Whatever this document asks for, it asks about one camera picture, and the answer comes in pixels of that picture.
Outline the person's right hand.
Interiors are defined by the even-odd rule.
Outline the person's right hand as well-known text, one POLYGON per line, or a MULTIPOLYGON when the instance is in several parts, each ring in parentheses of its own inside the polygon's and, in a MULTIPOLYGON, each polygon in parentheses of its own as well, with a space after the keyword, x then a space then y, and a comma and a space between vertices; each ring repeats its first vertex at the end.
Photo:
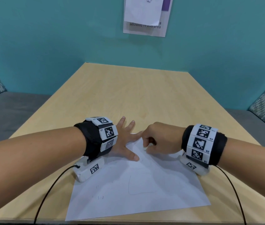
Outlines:
POLYGON ((168 125, 161 122, 150 124, 144 131, 156 136, 157 153, 148 154, 175 154, 182 150, 182 138, 186 128, 168 125))

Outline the grey bench seat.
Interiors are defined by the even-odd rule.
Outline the grey bench seat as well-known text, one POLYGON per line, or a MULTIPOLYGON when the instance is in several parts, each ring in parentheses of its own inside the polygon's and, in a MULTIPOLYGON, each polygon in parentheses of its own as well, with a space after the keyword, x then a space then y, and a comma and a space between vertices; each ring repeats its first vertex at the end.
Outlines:
POLYGON ((0 141, 12 136, 51 96, 0 93, 0 141))
POLYGON ((247 110, 225 109, 260 145, 265 147, 265 123, 247 110))

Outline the white paper sheet with drawing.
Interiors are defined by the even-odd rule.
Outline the white paper sheet with drawing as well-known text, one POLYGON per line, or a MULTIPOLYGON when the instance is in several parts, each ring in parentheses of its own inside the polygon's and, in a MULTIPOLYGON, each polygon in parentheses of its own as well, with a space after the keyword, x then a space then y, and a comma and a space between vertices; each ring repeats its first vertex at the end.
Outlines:
POLYGON ((210 205, 195 172, 179 161, 182 152, 153 156, 142 139, 127 148, 138 162, 109 153, 94 176, 75 181, 66 221, 210 205))

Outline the black wristband with marker tags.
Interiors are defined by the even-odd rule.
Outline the black wristband with marker tags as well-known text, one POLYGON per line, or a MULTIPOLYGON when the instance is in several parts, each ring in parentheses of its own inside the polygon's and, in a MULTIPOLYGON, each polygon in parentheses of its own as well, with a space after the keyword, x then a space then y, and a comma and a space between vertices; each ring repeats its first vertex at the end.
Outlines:
POLYGON ((118 138, 118 130, 108 117, 89 117, 74 127, 85 137, 86 151, 83 156, 88 157, 88 164, 108 154, 118 138))
POLYGON ((207 168, 218 165, 227 141, 228 138, 217 128, 196 124, 185 129, 181 148, 187 159, 207 168))

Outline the white and purple wall notice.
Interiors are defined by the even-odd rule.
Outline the white and purple wall notice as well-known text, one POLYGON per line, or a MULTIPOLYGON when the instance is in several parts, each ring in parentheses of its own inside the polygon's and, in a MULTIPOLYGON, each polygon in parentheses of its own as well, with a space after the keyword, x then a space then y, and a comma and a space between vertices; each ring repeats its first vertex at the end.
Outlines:
POLYGON ((153 37, 165 37, 173 0, 163 0, 160 21, 157 26, 140 25, 123 20, 123 33, 153 37))

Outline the person's right forearm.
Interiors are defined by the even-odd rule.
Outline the person's right forearm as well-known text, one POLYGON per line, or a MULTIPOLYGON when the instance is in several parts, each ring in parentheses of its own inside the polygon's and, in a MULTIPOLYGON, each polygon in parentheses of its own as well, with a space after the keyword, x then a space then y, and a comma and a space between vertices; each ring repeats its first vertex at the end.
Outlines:
POLYGON ((265 147, 228 138, 218 166, 265 196, 265 147))

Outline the person's left forearm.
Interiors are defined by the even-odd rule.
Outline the person's left forearm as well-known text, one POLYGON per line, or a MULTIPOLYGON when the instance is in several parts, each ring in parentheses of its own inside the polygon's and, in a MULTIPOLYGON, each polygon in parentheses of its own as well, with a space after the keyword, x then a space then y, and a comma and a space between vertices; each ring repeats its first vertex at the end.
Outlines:
POLYGON ((85 150, 86 139, 76 127, 0 141, 0 208, 80 158, 85 150))

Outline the blank white wall paper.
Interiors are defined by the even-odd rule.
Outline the blank white wall paper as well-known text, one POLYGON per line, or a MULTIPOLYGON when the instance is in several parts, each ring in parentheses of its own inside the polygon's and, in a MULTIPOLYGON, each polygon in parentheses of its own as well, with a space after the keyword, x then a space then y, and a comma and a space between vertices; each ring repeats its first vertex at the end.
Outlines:
POLYGON ((124 21, 140 25, 157 26, 163 0, 125 0, 124 21))

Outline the person's left hand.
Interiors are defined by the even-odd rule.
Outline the person's left hand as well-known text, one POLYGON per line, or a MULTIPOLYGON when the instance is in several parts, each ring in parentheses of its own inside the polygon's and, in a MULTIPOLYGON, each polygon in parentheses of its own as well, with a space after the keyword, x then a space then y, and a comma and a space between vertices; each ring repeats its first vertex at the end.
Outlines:
POLYGON ((123 146, 130 142, 135 142, 141 138, 143 131, 138 133, 132 133, 130 136, 124 135, 124 125, 126 123, 126 117, 123 116, 116 125, 118 131, 118 138, 116 144, 112 147, 111 152, 123 156, 123 146))

